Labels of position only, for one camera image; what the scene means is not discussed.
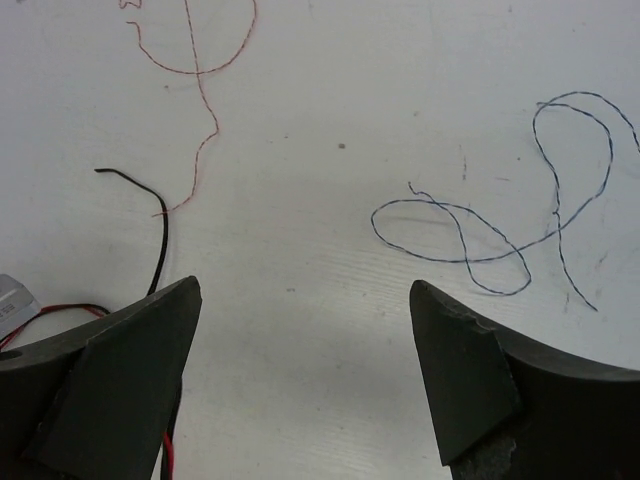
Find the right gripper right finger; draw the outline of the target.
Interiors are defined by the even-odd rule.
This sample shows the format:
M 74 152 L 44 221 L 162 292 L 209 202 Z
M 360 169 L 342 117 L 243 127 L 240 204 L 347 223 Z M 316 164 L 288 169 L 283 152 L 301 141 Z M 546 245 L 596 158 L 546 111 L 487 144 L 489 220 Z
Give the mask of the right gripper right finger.
M 410 290 L 441 463 L 455 479 L 635 479 L 639 374 L 494 322 L 435 286 Z

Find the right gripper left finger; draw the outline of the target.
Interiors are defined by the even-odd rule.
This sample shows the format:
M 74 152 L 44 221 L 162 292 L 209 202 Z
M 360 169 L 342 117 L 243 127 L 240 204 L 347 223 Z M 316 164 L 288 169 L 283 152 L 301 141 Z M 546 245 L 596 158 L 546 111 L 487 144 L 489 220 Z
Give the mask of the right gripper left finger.
M 2 478 L 150 478 L 201 305 L 188 276 L 2 353 Z

